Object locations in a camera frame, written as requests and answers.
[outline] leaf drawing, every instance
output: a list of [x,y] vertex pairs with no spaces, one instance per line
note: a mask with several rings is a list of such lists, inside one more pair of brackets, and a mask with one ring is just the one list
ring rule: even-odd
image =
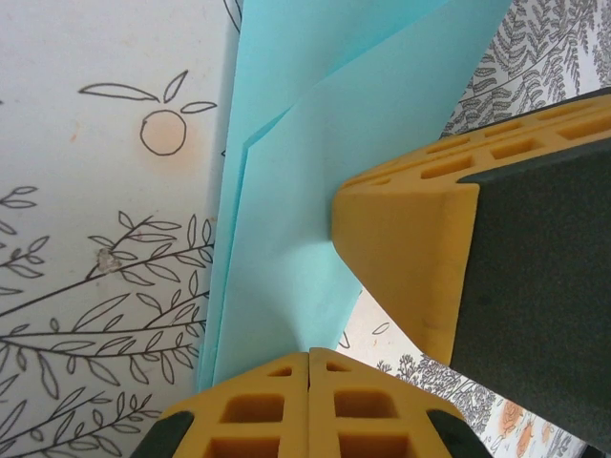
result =
[[29,268],[27,265],[16,264],[14,262],[7,264],[6,267],[13,274],[17,274],[19,277],[24,279],[38,279],[43,275],[40,272],[36,272],[35,270]]
[[107,453],[110,453],[113,456],[122,456],[121,450],[110,439],[96,434],[93,434],[93,437],[97,440],[99,446],[102,447]]
[[212,237],[212,225],[210,224],[210,220],[207,219],[203,222],[203,226],[201,227],[201,238],[203,239],[203,244],[207,245],[210,242],[210,238]]
[[24,353],[25,352],[23,350],[23,347],[20,347],[17,350],[17,353],[15,354],[15,360],[17,361],[17,365],[23,371],[25,371],[28,368],[28,360],[27,360],[26,355]]
[[138,434],[140,432],[139,427],[135,427],[134,425],[126,425],[124,423],[117,423],[113,425],[112,428],[117,432],[122,432],[123,434]]
[[129,283],[139,284],[140,286],[153,286],[154,285],[153,282],[145,280],[140,275],[135,274],[134,272],[129,272],[127,270],[121,271],[121,277],[123,277],[123,279]]
[[156,248],[155,251],[151,254],[151,259],[155,259],[158,256],[161,256],[163,253],[168,251],[168,249],[172,246],[172,243],[164,243],[160,247]]
[[6,222],[0,219],[0,232],[4,232],[7,236],[15,236],[17,231],[15,231],[12,226],[8,225]]
[[76,412],[73,410],[71,411],[66,418],[64,418],[64,420],[61,422],[61,424],[59,425],[59,427],[57,428],[57,431],[55,432],[55,435],[53,436],[53,443],[57,444],[59,442],[59,439],[61,439],[61,436],[64,432],[66,432],[66,429],[68,429],[68,427],[70,426],[70,423],[72,422],[72,420],[74,419],[74,415],[76,414]]
[[170,84],[168,84],[167,88],[165,88],[165,91],[163,92],[163,103],[168,103],[172,101],[174,97],[176,97],[176,95],[179,93],[180,86],[182,86],[182,81],[184,81],[187,73],[188,71],[185,70],[170,81]]
[[22,289],[16,288],[7,288],[5,286],[0,286],[0,296],[10,296],[12,294],[23,293]]
[[17,377],[19,377],[19,374],[12,375],[7,380],[0,383],[0,396],[4,396],[4,393],[9,390],[12,383],[17,379]]
[[118,222],[121,226],[125,227],[126,229],[130,229],[130,230],[134,229],[134,223],[132,222],[130,217],[128,217],[126,213],[121,212],[120,210],[118,212]]
[[115,243],[110,240],[107,239],[103,236],[88,236],[87,239],[89,240],[93,240],[95,243],[99,243],[102,246],[105,246],[106,248],[114,248],[115,247]]
[[130,356],[130,373],[132,374],[132,377],[134,377],[134,380],[136,380],[137,382],[140,382],[141,384],[145,385],[149,384],[149,378],[142,371],[133,356]]
[[172,296],[172,300],[170,301],[170,306],[173,307],[174,305],[176,305],[176,302],[178,302],[180,299],[180,293],[182,293],[182,290],[177,289],[176,293],[174,293],[174,295]]
[[128,251],[112,251],[111,254],[118,260],[137,260],[137,256]]
[[198,250],[198,253],[200,253],[200,257],[203,259],[204,262],[208,262],[209,264],[212,263],[212,255],[208,253],[204,248],[200,248]]
[[105,326],[104,326],[104,330],[105,331],[109,331],[111,330],[113,327],[115,327],[115,325],[121,321],[121,319],[123,318],[123,314],[117,315],[115,316],[113,319],[111,319]]
[[144,293],[136,293],[136,297],[140,299],[143,304],[155,308],[159,312],[159,314],[162,313],[161,304],[154,297]]
[[27,403],[28,400],[26,399],[21,401],[11,410],[9,415],[7,415],[7,418],[5,418],[4,421],[0,424],[0,439],[2,439],[11,431],[12,426],[17,422],[17,420],[19,420],[19,417],[23,413],[23,409],[26,408]]
[[180,283],[180,278],[178,275],[176,275],[176,273],[174,271],[172,271],[171,269],[160,265],[160,264],[154,264],[152,262],[147,262],[144,264],[144,266],[149,269],[149,271],[155,275],[157,275],[158,277],[161,277],[162,279],[166,279],[169,281],[175,281],[176,283]]
[[30,202],[29,200],[21,200],[19,198],[12,198],[11,200],[2,199],[0,200],[0,205],[4,205],[5,207],[12,209],[24,209],[36,206],[34,202]]
[[159,102],[159,99],[142,89],[117,83],[97,83],[85,86],[78,91],[79,94],[99,95],[102,97],[124,98],[127,100],[152,100]]
[[36,356],[38,357],[38,365],[40,366],[40,382],[42,386],[44,386],[49,396],[58,399],[59,385],[57,384],[57,379],[55,378],[55,374],[53,374],[51,365],[40,352],[36,352]]
[[11,348],[4,343],[4,346],[0,348],[0,372],[4,370],[4,364],[7,362]]
[[99,427],[104,425],[104,415],[102,415],[102,412],[100,412],[98,409],[95,408],[92,411],[92,417],[94,418],[94,423],[96,425],[98,425]]
[[182,227],[180,224],[170,221],[149,221],[146,223],[146,225],[154,227],[159,231],[174,231],[175,229],[180,229]]
[[54,346],[51,347],[51,350],[55,350],[57,352],[59,351],[69,352],[69,351],[82,350],[83,348],[87,348],[94,344],[95,342],[92,342],[92,341],[66,341],[66,342],[56,343]]
[[380,334],[384,334],[389,327],[390,327],[390,323],[388,323],[388,322],[382,323],[378,327],[373,329],[371,334],[373,334],[374,336],[379,336]]
[[[123,274],[123,278],[125,278],[125,274],[130,274],[130,273],[131,272],[121,272],[121,274]],[[107,301],[104,301],[104,302],[100,303],[99,305],[96,305],[94,308],[92,308],[87,313],[85,313],[82,317],[80,317],[80,319],[74,325],[73,331],[77,331],[81,327],[83,327],[83,326],[93,322],[94,320],[97,320],[99,317],[101,317],[101,316],[105,315],[106,313],[110,312],[115,307],[117,307],[120,303],[125,301],[129,297],[129,295],[130,295],[130,293],[121,294],[121,295],[115,296],[115,297],[113,297],[113,298],[111,298],[111,299],[109,299]]]
[[198,294],[198,289],[200,289],[198,271],[194,270],[193,274],[191,274],[191,278],[189,279],[189,292],[191,293],[191,297],[194,297],[196,294]]
[[149,341],[149,343],[146,344],[146,348],[144,349],[144,351],[149,351],[151,348],[153,348],[157,344],[157,342],[159,342],[159,339],[161,339],[162,335],[163,331],[156,332],[155,335]]
[[81,388],[77,388],[75,391],[70,393],[68,396],[64,398],[64,400],[57,406],[57,408],[51,414],[51,418],[54,418],[62,413],[62,411],[70,406],[74,401],[76,401],[81,394],[85,391],[85,386]]
[[121,394],[116,398],[116,417],[120,418],[125,409],[125,391],[121,391]]
[[133,241],[141,241],[142,243],[156,243],[158,241],[174,241],[176,237],[169,234],[136,234],[129,236],[128,239]]
[[94,374],[99,380],[114,386],[121,385],[116,379],[115,375],[104,364],[99,363],[96,360],[88,359],[87,365],[89,366],[89,370],[91,370],[92,374]]
[[180,112],[183,115],[194,115],[196,113],[207,112],[208,110],[212,110],[216,108],[217,104],[214,102],[191,102],[187,103],[184,107],[180,109]]
[[93,442],[93,441],[90,442],[86,439],[79,439],[77,441],[71,441],[68,444],[68,447],[70,447],[72,450],[86,451],[86,450],[97,450],[99,448],[99,445],[97,444],[97,442]]
[[195,233],[198,228],[198,219],[195,215],[189,219],[189,227],[187,228],[187,241],[189,242],[189,248],[195,246]]
[[25,331],[26,329],[28,329],[28,327],[30,327],[30,324],[29,324],[29,323],[26,323],[26,324],[20,324],[20,325],[18,325],[18,326],[16,326],[16,327],[14,327],[14,328],[12,329],[12,331],[11,331],[9,334],[10,334],[10,335],[12,335],[12,336],[14,336],[15,334],[19,334],[20,332]]
[[30,431],[30,437],[32,437],[33,440],[36,442],[42,442],[45,440],[45,436],[43,435],[42,431],[38,428]]
[[174,356],[174,359],[179,363],[182,364],[186,367],[189,367],[190,369],[193,368],[193,364],[191,363],[191,360],[189,360],[189,357],[187,355],[185,355],[180,348],[175,348],[172,350],[172,355]]
[[7,441],[4,444],[0,444],[0,456],[9,451],[12,446],[15,445],[16,439],[12,439],[11,441]]
[[196,260],[195,258],[191,258],[190,256],[176,255],[175,258],[179,262],[181,262],[183,264],[193,265],[195,267],[201,267],[202,269],[205,269],[205,267],[206,267],[206,264],[204,264],[200,260]]
[[172,363],[168,359],[165,352],[161,352],[161,372],[163,373],[163,378],[167,381],[168,384],[174,384],[174,368],[172,367]]
[[12,196],[24,196],[26,194],[31,194],[34,191],[38,191],[38,188],[34,186],[19,186],[18,188],[15,188],[12,190],[11,195]]
[[43,246],[45,246],[45,244],[49,241],[49,239],[50,239],[49,236],[45,236],[45,237],[41,237],[40,239],[36,239],[32,243],[30,243],[30,246],[28,247],[28,253],[31,254],[31,253],[35,253],[39,251]]
[[182,309],[180,310],[179,313],[177,313],[176,317],[174,318],[174,320],[172,321],[172,323],[177,322],[178,320],[180,320],[181,318],[187,316],[189,314],[189,312],[191,310],[193,310],[195,308],[195,304],[193,302],[191,303],[187,303],[186,305],[184,305],[182,307]]
[[116,337],[114,339],[111,339],[110,341],[102,345],[95,354],[99,355],[100,353],[102,353],[102,351],[112,348],[113,346],[125,344],[127,341],[131,339],[132,339],[132,336],[121,336],[121,337]]

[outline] folded paper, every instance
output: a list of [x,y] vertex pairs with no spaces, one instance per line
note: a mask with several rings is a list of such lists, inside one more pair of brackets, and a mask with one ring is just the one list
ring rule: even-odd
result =
[[510,0],[246,2],[198,385],[334,347],[343,181],[436,140]]

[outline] rectangular hole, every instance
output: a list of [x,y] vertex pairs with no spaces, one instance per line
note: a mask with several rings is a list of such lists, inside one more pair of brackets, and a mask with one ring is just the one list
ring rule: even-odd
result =
[[280,438],[212,439],[203,458],[278,458]]
[[427,148],[427,155],[432,155],[433,153],[439,153],[440,151],[449,150],[455,146],[464,145],[465,143],[469,143],[468,135],[459,135],[455,138],[449,138],[444,140],[439,140],[434,143],[432,146]]
[[338,391],[335,416],[346,418],[397,418],[392,398],[384,391]]
[[244,394],[231,399],[221,423],[274,423],[284,415],[284,397],[279,394]]
[[415,458],[405,436],[339,435],[341,458]]
[[591,106],[592,106],[591,103],[584,103],[580,105],[571,103],[565,106],[554,108],[552,110],[546,110],[542,112],[540,115],[538,115],[537,119],[541,121],[546,121],[548,119],[554,119],[555,117],[568,115],[570,113],[580,112],[581,110],[585,110],[586,108],[589,108]]
[[611,129],[611,116],[599,117],[588,122],[582,122],[575,126],[566,127],[558,133],[567,140],[575,140],[583,136],[599,134]]
[[522,153],[533,151],[541,146],[543,145],[534,138],[526,138],[525,140],[510,143],[509,145],[501,146],[499,148],[494,148],[491,150],[491,153],[495,159],[504,159],[505,157],[521,155]]
[[329,372],[350,372],[350,369],[346,369],[345,367],[336,364],[333,361],[327,362],[327,370]]
[[462,157],[459,160],[445,162],[430,169],[424,170],[420,177],[424,179],[443,177],[444,175],[453,174],[461,170],[473,167],[474,159],[471,156]]
[[494,136],[503,134],[504,132],[514,131],[515,129],[519,129],[522,127],[522,123],[520,121],[506,121],[498,126],[489,127],[488,129],[484,129],[484,136]]
[[290,367],[283,367],[281,369],[274,370],[268,377],[290,377],[293,374],[293,369]]

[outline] fern drawing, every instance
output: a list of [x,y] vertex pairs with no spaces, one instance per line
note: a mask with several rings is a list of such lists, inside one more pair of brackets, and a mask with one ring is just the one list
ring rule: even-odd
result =
[[592,51],[597,10],[596,0],[514,0],[444,135],[580,94],[579,50]]

